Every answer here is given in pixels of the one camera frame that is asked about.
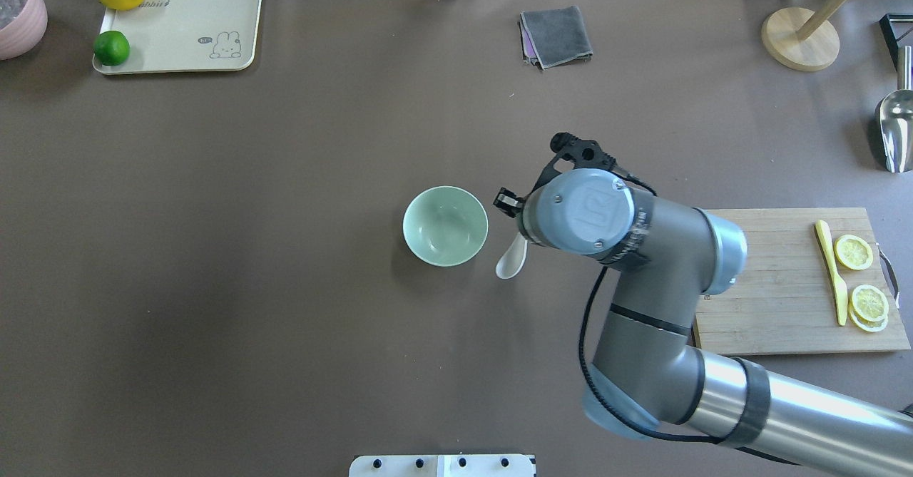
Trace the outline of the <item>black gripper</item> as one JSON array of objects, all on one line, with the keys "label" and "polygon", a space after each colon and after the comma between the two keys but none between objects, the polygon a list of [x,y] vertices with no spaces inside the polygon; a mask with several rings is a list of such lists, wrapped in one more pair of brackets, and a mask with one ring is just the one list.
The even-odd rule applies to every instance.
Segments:
[{"label": "black gripper", "polygon": [[[573,170],[582,168],[598,169],[618,175],[616,171],[618,166],[617,159],[604,152],[596,141],[583,140],[573,135],[573,133],[560,132],[551,137],[550,149],[554,153],[554,157],[542,168],[541,174],[539,174],[537,181],[531,191],[529,191],[528,198],[531,198],[534,192],[562,173],[562,171],[555,168],[557,162],[560,161],[570,162],[573,165]],[[522,216],[526,203],[525,197],[517,195],[508,188],[499,188],[494,198],[494,207],[502,211],[506,216],[515,218],[515,220]]]}]

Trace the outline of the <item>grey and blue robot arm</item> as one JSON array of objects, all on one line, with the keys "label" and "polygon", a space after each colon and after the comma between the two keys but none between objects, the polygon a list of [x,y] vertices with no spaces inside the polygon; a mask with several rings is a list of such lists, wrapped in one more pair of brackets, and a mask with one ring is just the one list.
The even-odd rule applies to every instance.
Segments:
[{"label": "grey and blue robot arm", "polygon": [[619,279],[593,358],[578,359],[595,422],[626,437],[712,444],[840,476],[909,476],[911,414],[689,344],[698,300],[743,271],[734,223],[663,200],[596,141],[557,133],[528,195],[494,205],[523,240]]}]

